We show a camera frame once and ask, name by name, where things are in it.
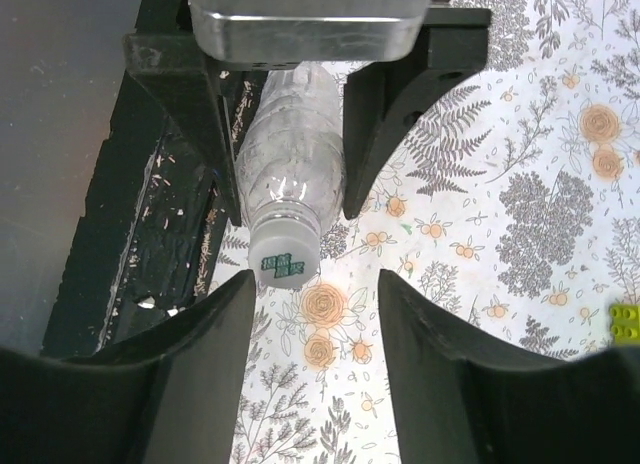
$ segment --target white floral fabric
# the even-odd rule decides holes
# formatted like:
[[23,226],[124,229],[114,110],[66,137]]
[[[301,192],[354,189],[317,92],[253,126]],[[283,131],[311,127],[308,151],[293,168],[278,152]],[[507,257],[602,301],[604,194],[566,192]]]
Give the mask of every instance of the white floral fabric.
[[[640,0],[454,0],[494,11],[489,65],[389,160],[321,274],[259,289],[231,462],[400,462],[377,314],[392,269],[531,351],[609,345],[640,304]],[[358,63],[326,63],[343,83]],[[229,227],[212,291],[247,267]]]

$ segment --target yellow-green building block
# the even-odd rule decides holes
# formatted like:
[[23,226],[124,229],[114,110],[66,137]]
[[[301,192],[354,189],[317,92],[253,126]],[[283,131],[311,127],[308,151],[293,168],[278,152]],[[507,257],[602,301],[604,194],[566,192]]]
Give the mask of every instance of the yellow-green building block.
[[640,306],[615,304],[609,314],[611,335],[616,344],[640,344]]

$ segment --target green logo on cap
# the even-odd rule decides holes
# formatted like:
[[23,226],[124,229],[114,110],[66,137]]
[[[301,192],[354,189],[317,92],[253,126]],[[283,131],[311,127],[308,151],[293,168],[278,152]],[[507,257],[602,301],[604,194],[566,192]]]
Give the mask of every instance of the green logo on cap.
[[294,274],[304,274],[304,262],[291,262],[291,254],[280,254],[262,259],[260,269],[263,271],[275,269],[274,277],[280,279]]

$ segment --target white bottle cap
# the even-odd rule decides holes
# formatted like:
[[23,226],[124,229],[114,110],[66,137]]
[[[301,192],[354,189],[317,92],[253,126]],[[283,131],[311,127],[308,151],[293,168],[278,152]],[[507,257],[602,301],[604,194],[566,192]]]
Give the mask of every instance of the white bottle cap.
[[296,289],[320,265],[320,237],[303,221],[289,217],[268,220],[251,231],[249,267],[263,284]]

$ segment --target transparent bottle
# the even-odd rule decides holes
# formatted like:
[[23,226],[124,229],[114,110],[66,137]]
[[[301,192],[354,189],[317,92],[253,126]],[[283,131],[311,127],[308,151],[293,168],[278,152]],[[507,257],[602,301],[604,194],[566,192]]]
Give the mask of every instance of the transparent bottle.
[[269,74],[236,174],[256,279],[302,286],[318,270],[320,239],[344,193],[340,98],[320,64]]

